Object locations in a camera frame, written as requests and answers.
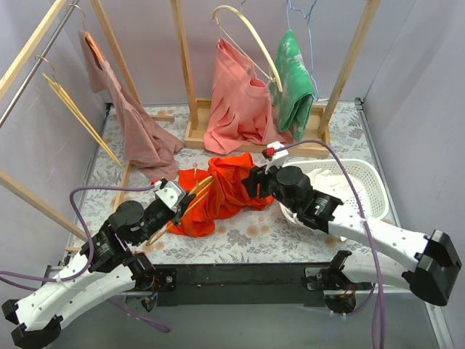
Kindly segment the yellow plastic hanger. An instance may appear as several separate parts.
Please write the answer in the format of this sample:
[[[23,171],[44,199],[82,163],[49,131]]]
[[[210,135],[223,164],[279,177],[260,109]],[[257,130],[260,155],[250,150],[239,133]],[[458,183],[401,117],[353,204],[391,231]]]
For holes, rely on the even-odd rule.
[[[209,193],[209,188],[212,186],[214,178],[209,176],[198,182],[195,187],[188,193],[186,198],[191,199],[187,204],[184,204],[178,209],[177,216],[174,219],[174,222],[170,222],[166,224],[165,228],[158,230],[154,233],[146,242],[145,246],[153,245],[157,240],[159,240],[165,233],[167,233],[172,227],[175,225],[179,225],[181,219],[190,211],[193,210],[194,207],[199,205],[202,200],[205,199],[207,194]]]

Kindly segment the orange t-shirt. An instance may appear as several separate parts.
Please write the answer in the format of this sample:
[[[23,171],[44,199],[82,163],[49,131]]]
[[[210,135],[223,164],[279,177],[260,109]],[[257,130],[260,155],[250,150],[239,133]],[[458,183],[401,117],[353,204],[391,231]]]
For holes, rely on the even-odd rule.
[[[250,198],[242,180],[255,166],[250,153],[224,158],[209,159],[209,167],[186,169],[179,172],[179,184],[187,191],[208,177],[212,177],[206,197],[181,219],[178,226],[171,226],[170,233],[200,238],[212,234],[216,220],[225,220],[237,215],[243,208],[262,211],[273,202],[273,197]]]

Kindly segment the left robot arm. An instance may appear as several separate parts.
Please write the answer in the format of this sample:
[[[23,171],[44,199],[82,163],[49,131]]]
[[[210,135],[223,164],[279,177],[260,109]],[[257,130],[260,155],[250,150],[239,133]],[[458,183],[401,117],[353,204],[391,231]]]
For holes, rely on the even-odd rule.
[[[70,322],[114,295],[155,290],[155,268],[144,253],[130,248],[168,222],[179,222],[194,198],[163,195],[148,207],[122,203],[56,276],[29,296],[2,305],[5,319],[16,326],[11,333],[15,346],[45,348]]]

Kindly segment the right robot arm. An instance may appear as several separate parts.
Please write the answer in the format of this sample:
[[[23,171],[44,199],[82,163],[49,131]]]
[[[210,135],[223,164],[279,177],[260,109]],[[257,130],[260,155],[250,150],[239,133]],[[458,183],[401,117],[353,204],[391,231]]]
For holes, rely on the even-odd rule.
[[[435,230],[427,235],[362,218],[340,198],[314,189],[298,167],[253,167],[242,183],[250,198],[272,196],[307,228],[375,248],[375,257],[347,258],[346,264],[329,270],[330,283],[337,289],[373,276],[383,284],[409,289],[430,304],[448,304],[462,263],[447,233]]]

